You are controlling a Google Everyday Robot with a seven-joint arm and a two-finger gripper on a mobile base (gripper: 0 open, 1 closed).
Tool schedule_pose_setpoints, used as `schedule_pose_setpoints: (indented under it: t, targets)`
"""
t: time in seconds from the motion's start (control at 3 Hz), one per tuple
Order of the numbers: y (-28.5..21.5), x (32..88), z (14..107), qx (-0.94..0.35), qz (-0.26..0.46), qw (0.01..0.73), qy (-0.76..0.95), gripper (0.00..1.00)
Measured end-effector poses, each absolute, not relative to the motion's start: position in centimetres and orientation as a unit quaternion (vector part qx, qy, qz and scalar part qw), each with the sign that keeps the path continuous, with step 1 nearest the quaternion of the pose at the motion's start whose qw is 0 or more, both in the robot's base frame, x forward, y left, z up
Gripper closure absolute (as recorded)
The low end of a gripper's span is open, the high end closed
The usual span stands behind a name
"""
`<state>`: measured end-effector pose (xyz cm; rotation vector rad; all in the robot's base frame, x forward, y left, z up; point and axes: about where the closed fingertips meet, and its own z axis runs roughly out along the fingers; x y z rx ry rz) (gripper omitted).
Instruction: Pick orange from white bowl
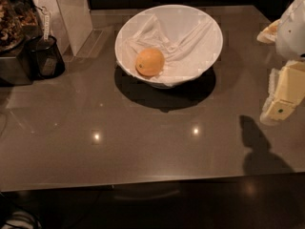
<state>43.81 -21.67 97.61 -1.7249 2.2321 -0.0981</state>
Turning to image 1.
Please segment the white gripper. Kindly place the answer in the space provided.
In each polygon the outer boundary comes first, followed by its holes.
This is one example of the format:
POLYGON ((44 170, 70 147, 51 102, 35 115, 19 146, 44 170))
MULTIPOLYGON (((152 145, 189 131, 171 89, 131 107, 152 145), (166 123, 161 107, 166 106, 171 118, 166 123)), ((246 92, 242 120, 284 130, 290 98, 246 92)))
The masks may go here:
POLYGON ((305 98, 305 0, 294 0, 277 19, 263 31, 257 41, 274 44, 276 52, 290 60, 280 70, 272 69, 268 94, 260 122, 274 126, 287 119, 305 98))

